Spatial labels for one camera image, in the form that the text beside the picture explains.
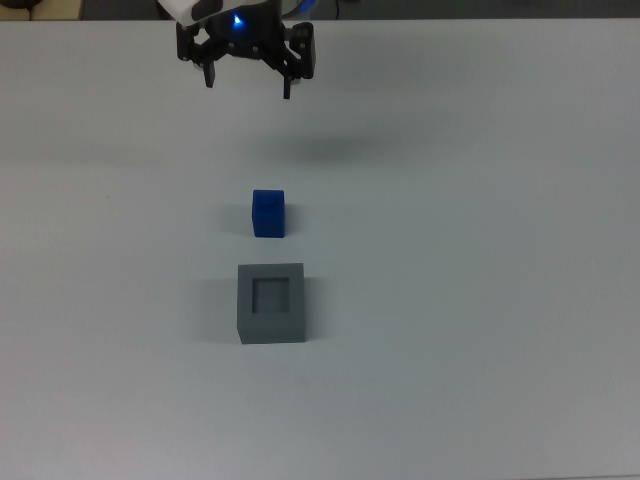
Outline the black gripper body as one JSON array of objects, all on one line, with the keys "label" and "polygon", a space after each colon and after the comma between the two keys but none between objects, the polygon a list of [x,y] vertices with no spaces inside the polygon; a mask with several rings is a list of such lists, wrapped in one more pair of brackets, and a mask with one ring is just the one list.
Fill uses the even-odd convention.
[{"label": "black gripper body", "polygon": [[281,59],[285,50],[281,1],[229,1],[224,9],[203,21],[209,39],[204,58]]}]

